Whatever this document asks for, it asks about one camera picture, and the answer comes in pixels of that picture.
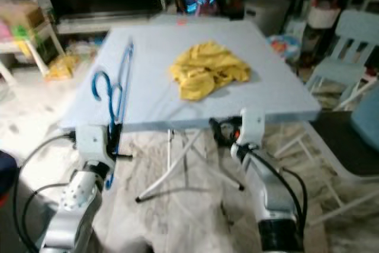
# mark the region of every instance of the white chair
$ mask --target white chair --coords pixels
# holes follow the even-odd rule
[[[339,103],[344,104],[358,91],[366,61],[379,45],[379,15],[346,10],[338,21],[336,35],[340,39],[332,54],[316,66],[306,86],[313,92],[325,79],[343,84]]]

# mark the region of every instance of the yellow bag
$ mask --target yellow bag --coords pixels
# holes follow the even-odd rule
[[[61,80],[73,77],[79,56],[58,56],[49,65],[49,72],[45,75],[45,80]]]
[[[198,101],[233,80],[250,80],[250,67],[225,47],[209,41],[178,56],[170,72],[183,100]]]

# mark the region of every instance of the folding table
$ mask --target folding table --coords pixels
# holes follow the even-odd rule
[[[95,100],[91,92],[91,81],[94,73],[100,69],[106,71],[111,80],[116,79],[118,65],[130,38],[134,43],[134,55],[127,83],[123,131],[168,131],[170,147],[170,130],[198,129],[179,158],[173,165],[169,163],[167,172],[137,200],[151,195],[169,178],[188,150],[194,150],[203,158],[194,147],[194,142],[202,129],[208,127],[210,117],[222,119],[238,115],[243,108],[256,107],[264,110],[267,123],[281,123],[315,120],[320,111],[316,99],[275,54],[251,22],[151,24],[120,27],[110,31],[71,108],[60,122],[61,128],[74,129],[80,124],[109,123],[108,104]],[[210,40],[225,45],[248,63],[252,68],[251,79],[246,83],[232,83],[199,102],[183,101],[179,97],[177,83],[173,82],[169,74],[169,67],[176,57],[191,46]],[[100,96],[106,98],[106,88],[101,84],[105,82],[98,83],[98,89],[104,90]],[[217,175],[240,187],[239,183],[227,176],[221,173]]]

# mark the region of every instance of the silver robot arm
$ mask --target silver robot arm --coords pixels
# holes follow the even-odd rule
[[[281,175],[282,169],[261,146],[264,114],[245,109],[240,117],[220,123],[211,119],[210,125],[216,142],[230,148],[233,160],[241,165],[246,175],[262,252],[304,252],[305,216]],[[222,125],[228,127],[228,136],[224,135]]]
[[[63,190],[58,210],[50,221],[41,253],[86,252],[92,234],[92,221],[101,205],[101,192],[115,157],[105,126],[82,126],[76,129],[76,145],[83,168],[76,171]]]

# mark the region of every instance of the floor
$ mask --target floor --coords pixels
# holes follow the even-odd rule
[[[20,162],[39,142],[56,132],[59,118],[75,96],[75,89],[85,76],[91,60],[83,60],[75,78],[62,82],[44,82],[35,70],[15,73],[19,86],[8,89],[0,81],[0,148]],[[335,97],[321,97],[332,105]],[[266,128],[265,144],[270,152],[278,146],[279,126]],[[300,131],[298,124],[285,127],[284,140]],[[259,252],[259,238],[248,191],[239,192],[211,175],[204,164],[189,153],[180,171],[161,191],[170,192],[136,204],[139,192],[159,178],[166,169],[165,133],[132,133],[121,139],[121,151],[134,159],[117,162],[115,181],[103,193],[103,204],[94,221],[97,238],[104,252],[125,252],[138,238],[150,241],[157,253],[163,252]],[[172,157],[182,148],[175,136]],[[243,175],[228,152],[217,151],[209,133],[197,141],[198,149],[211,167],[219,164],[243,182]],[[377,188],[377,184],[352,186],[342,182],[333,170],[319,159],[327,179],[345,200]],[[315,176],[314,165],[294,147],[278,162],[301,175],[309,191],[310,215],[334,209],[324,184]],[[41,151],[25,169],[23,178],[31,188],[65,182],[79,166],[78,154],[66,142],[57,142]],[[299,189],[296,183],[291,185]],[[47,190],[46,197],[57,200],[59,190]],[[379,248],[379,198],[374,199],[324,225],[308,228],[306,252],[377,252]]]

